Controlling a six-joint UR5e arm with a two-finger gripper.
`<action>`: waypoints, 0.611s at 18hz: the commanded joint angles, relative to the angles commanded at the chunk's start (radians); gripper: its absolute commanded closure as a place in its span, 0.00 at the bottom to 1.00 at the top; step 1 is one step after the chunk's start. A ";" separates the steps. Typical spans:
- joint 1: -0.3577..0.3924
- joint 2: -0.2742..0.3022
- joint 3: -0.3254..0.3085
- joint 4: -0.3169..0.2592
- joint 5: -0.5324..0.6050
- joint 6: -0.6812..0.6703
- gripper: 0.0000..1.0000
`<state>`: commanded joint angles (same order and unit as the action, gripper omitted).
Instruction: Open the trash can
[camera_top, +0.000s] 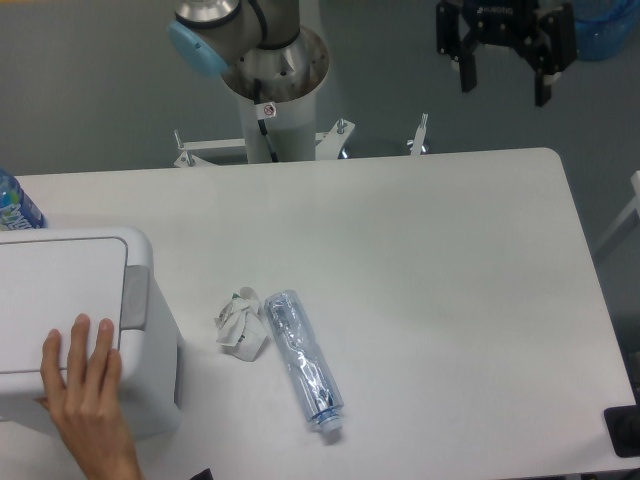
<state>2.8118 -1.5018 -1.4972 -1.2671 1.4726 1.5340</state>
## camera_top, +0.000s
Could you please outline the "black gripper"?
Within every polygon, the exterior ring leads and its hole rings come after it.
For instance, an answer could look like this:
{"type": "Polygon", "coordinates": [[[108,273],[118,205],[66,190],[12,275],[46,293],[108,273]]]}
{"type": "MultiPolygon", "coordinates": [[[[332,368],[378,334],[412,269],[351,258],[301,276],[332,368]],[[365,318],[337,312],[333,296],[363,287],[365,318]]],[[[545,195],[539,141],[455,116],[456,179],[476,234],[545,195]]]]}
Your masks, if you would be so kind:
{"type": "Polygon", "coordinates": [[[552,85],[577,59],[571,2],[542,8],[538,1],[440,1],[436,5],[436,50],[458,64],[461,90],[477,85],[478,44],[508,47],[534,71],[537,107],[552,97],[552,85]]]}

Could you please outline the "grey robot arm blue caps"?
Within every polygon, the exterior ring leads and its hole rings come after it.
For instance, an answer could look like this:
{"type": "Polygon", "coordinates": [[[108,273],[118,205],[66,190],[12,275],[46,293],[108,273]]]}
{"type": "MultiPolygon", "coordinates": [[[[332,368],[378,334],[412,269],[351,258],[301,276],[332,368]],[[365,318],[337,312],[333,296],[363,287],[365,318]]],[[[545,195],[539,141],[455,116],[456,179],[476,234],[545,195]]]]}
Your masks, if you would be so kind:
{"type": "MultiPolygon", "coordinates": [[[[324,44],[302,26],[296,1],[178,1],[174,15],[167,33],[183,60],[254,103],[297,100],[327,75],[324,44]]],[[[477,85],[478,45],[512,49],[529,64],[538,106],[578,56],[568,2],[440,1],[435,24],[436,50],[457,64],[463,92],[477,85]]]]}

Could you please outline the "bare human hand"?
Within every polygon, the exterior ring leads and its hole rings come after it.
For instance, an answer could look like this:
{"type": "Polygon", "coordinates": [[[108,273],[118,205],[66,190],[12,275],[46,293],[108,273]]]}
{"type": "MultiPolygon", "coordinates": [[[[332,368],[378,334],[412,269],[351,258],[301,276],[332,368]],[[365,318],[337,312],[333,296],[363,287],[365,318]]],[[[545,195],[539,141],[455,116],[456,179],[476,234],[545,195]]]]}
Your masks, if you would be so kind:
{"type": "Polygon", "coordinates": [[[118,399],[122,362],[112,347],[114,325],[99,322],[87,352],[90,319],[80,314],[71,329],[66,373],[60,372],[61,334],[53,329],[42,346],[40,374],[48,411],[59,436],[88,479],[142,479],[136,448],[118,399]]]}

